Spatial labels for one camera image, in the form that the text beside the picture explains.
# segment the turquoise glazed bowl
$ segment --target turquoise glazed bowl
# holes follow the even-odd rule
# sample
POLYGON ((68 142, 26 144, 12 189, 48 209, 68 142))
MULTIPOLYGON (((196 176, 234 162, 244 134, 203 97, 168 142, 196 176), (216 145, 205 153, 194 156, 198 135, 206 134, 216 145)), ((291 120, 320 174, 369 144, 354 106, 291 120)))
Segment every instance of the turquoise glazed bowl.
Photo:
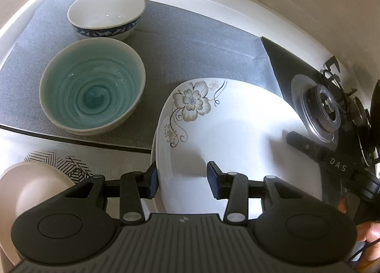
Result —
POLYGON ((39 84, 39 102, 56 126, 96 135, 121 125, 136 108, 145 87, 140 56, 110 38, 78 41, 60 51, 39 84))

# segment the finger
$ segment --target finger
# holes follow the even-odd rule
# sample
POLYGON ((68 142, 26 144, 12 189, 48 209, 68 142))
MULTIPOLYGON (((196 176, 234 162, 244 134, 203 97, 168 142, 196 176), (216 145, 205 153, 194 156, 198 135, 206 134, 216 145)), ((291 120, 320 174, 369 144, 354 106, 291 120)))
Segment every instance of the finger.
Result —
MULTIPOLYGON (((377 222, 365 222, 356 227, 358 232, 357 242, 367 241, 372 243, 380 238, 380 223, 377 222)), ((368 247, 362 255, 362 258, 367 261, 373 261, 380 257, 380 244, 377 243, 371 247, 368 247)))
POLYGON ((364 257, 361 257, 359 263, 355 267, 355 270, 357 272, 378 272, 379 259, 375 261, 367 261, 364 257))
POLYGON ((343 198, 339 201, 338 210, 341 211, 343 214, 347 213, 347 198, 343 198))

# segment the plate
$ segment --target plate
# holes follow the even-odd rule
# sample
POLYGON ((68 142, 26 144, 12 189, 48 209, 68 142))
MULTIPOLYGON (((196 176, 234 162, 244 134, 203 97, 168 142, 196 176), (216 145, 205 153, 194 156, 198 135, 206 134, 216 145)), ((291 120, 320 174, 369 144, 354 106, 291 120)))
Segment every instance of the plate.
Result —
POLYGON ((156 139, 157 139, 157 128, 154 132, 154 137, 153 137, 153 142, 152 142, 151 163, 156 161, 156 139))
POLYGON ((22 162, 0 178, 0 246, 17 265, 21 259, 11 239, 11 228, 22 213, 74 185, 58 169, 40 162, 22 162))
MULTIPOLYGON (((158 121, 156 162, 163 204, 172 214, 218 213, 227 200, 214 199, 206 165, 240 172, 250 180, 275 175, 322 198, 318 164, 286 143, 296 131, 308 137, 294 109, 275 94, 248 83, 200 78, 179 85, 158 121)), ((262 213, 249 200, 249 218, 262 213)))

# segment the screw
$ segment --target screw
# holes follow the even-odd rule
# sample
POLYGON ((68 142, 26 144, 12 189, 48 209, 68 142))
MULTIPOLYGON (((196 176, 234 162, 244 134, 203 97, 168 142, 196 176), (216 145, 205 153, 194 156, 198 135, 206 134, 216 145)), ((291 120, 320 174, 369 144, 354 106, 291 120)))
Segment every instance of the screw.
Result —
POLYGON ((242 222, 246 219, 246 217, 241 213, 229 213, 227 215, 227 219, 230 222, 242 222))
POLYGON ((136 222, 142 218, 140 213, 137 212, 127 212, 123 215, 123 219, 127 222, 136 222))

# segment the white bowl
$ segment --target white bowl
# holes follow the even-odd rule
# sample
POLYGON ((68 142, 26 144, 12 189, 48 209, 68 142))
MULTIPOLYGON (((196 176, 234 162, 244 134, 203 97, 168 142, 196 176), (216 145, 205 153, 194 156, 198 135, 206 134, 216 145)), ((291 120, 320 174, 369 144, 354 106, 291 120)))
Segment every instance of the white bowl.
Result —
POLYGON ((11 239, 16 218, 73 185, 61 171, 39 162, 22 162, 5 170, 0 178, 0 246, 14 265, 21 261, 11 239))
POLYGON ((144 0, 76 0, 67 18, 83 39, 123 40, 134 30, 144 10, 144 0))
POLYGON ((129 45, 91 38, 52 59, 41 78, 39 101, 56 126, 92 136, 118 127, 133 113, 145 80, 144 63, 129 45))

